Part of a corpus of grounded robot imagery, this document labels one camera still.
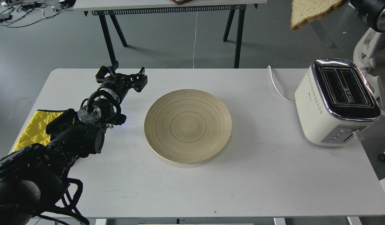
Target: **black table leg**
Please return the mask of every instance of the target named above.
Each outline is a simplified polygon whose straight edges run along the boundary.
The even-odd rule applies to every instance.
[[[240,9],[238,13],[238,27],[237,27],[237,41],[236,41],[236,54],[234,55],[234,68],[240,66],[240,52],[241,52],[241,40],[243,38],[245,9]]]
[[[114,64],[114,62],[116,61],[116,57],[112,46],[111,36],[109,35],[107,20],[105,19],[104,15],[99,15],[99,21],[101,22],[102,32],[104,33],[105,42],[107,43],[111,63]]]
[[[230,13],[228,14],[226,30],[224,31],[223,41],[227,42],[228,33],[230,32],[231,23],[233,22],[233,17],[235,13],[235,9],[230,9]]]
[[[125,40],[125,38],[123,36],[123,32],[122,32],[122,30],[121,30],[121,28],[119,26],[119,23],[117,22],[116,16],[115,15],[110,15],[110,17],[112,19],[112,22],[113,22],[113,24],[115,26],[115,29],[116,29],[118,35],[119,35],[120,41],[122,42],[124,47],[127,47],[127,42],[126,42],[126,40]]]

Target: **slice of bread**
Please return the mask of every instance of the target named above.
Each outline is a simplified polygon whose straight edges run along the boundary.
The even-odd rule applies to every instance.
[[[339,9],[347,0],[292,0],[291,30],[319,20]]]

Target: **caster wheel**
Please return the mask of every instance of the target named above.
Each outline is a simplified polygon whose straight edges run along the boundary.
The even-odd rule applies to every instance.
[[[380,161],[385,162],[385,155],[384,154],[379,154],[377,157]]]

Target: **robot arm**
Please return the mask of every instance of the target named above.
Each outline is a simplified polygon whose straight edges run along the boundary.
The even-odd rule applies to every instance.
[[[76,208],[83,183],[68,178],[68,172],[78,158],[101,153],[106,129],[126,121],[120,104],[128,90],[141,92],[147,84],[144,67],[131,75],[115,73],[117,67],[118,62],[101,67],[96,75],[100,87],[78,112],[68,109],[47,125],[50,143],[32,144],[0,160],[0,224],[26,224],[33,216],[49,219],[43,212],[89,224]],[[71,183],[78,187],[73,198],[68,192]],[[55,206],[59,200],[64,208]]]

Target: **toaster lever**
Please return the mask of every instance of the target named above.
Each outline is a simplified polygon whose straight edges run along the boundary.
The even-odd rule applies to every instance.
[[[352,134],[354,135],[354,138],[358,141],[363,141],[365,139],[365,136],[363,135],[363,132],[360,131],[359,129],[352,132]]]

